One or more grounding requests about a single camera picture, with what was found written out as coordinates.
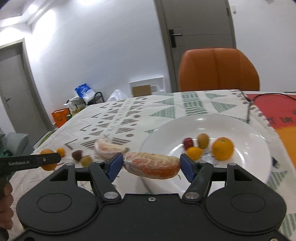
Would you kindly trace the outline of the left hand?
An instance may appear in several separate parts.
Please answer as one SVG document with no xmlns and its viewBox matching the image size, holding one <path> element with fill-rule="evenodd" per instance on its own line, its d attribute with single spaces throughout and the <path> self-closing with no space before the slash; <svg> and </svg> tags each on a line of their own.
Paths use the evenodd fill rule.
<svg viewBox="0 0 296 241">
<path fill-rule="evenodd" d="M 4 197 L 1 199 L 1 228 L 4 228 L 5 230 L 11 230 L 13 227 L 13 221 L 12 217 L 14 215 L 14 212 L 11 208 L 11 205 L 13 204 L 14 198 L 12 196 L 13 187 L 8 182 L 3 189 Z"/>
</svg>

